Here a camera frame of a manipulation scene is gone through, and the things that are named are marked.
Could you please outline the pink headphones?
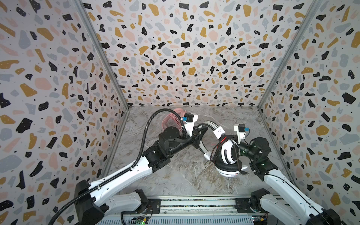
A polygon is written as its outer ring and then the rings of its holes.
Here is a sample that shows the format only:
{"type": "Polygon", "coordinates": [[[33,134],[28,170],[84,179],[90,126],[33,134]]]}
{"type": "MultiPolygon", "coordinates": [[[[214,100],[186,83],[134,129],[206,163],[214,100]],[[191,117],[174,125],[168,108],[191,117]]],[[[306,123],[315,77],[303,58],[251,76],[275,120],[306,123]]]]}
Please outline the pink headphones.
{"type": "MultiPolygon", "coordinates": [[[[174,111],[180,116],[184,117],[186,110],[182,108],[175,108],[174,111]]],[[[162,128],[165,130],[167,127],[176,127],[180,132],[182,131],[182,126],[176,115],[169,113],[162,121],[162,128]]]]}

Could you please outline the white black headphones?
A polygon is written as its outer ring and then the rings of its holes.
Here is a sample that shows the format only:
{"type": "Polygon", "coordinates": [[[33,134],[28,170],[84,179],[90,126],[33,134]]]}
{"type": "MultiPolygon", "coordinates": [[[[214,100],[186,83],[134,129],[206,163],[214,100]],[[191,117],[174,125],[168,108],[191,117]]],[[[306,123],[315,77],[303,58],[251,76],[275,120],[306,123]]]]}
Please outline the white black headphones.
{"type": "Polygon", "coordinates": [[[248,174],[245,171],[248,167],[244,166],[239,159],[240,144],[237,143],[237,134],[235,136],[227,135],[221,126],[212,121],[205,121],[199,124],[198,127],[209,128],[218,139],[218,144],[211,151],[206,148],[203,141],[201,147],[204,147],[206,152],[203,156],[215,165],[220,175],[232,178],[239,174],[248,174]]]}

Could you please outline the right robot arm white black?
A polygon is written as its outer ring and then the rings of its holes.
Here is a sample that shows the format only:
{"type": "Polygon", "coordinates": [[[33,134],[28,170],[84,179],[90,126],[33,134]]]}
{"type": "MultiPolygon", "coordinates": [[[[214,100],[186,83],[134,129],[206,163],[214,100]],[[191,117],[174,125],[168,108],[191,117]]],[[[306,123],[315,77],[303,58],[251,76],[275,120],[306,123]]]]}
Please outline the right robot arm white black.
{"type": "Polygon", "coordinates": [[[285,225],[339,225],[340,216],[315,203],[293,185],[278,167],[270,161],[269,142],[262,137],[251,144],[239,143],[240,155],[249,158],[250,168],[259,179],[272,187],[287,204],[279,202],[269,191],[262,188],[250,195],[249,204],[253,212],[266,211],[285,225]]]}

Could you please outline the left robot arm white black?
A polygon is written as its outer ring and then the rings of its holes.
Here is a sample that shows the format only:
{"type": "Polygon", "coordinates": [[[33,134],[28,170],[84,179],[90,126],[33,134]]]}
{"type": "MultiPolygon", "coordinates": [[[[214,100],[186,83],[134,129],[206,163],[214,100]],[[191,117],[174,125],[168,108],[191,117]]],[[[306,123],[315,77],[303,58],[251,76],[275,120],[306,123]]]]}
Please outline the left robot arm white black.
{"type": "Polygon", "coordinates": [[[93,182],[83,180],[76,185],[75,209],[80,225],[95,225],[106,215],[119,212],[142,213],[148,199],[142,190],[123,196],[120,201],[112,197],[140,178],[155,173],[170,163],[171,157],[192,145],[198,149],[207,127],[197,127],[191,137],[180,137],[175,127],[168,127],[158,140],[140,157],[136,166],[128,165],[113,174],[93,182]]]}

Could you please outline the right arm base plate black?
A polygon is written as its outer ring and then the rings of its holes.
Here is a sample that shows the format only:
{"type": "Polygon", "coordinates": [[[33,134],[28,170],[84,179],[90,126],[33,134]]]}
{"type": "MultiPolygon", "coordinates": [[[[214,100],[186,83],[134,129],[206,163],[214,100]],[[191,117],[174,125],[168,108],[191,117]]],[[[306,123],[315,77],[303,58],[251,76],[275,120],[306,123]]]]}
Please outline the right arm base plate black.
{"type": "Polygon", "coordinates": [[[237,213],[261,213],[262,210],[256,209],[255,206],[251,203],[251,199],[247,198],[235,198],[234,208],[237,210],[237,213]]]}

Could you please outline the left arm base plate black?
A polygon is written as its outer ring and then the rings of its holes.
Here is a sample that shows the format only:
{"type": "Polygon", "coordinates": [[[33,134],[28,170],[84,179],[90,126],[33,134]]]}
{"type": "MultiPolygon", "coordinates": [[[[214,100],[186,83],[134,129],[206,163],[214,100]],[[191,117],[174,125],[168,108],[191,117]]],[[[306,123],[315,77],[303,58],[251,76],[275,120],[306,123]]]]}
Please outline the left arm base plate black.
{"type": "Polygon", "coordinates": [[[142,203],[135,211],[125,211],[124,215],[159,214],[161,209],[160,198],[150,198],[147,203],[142,203]]]}

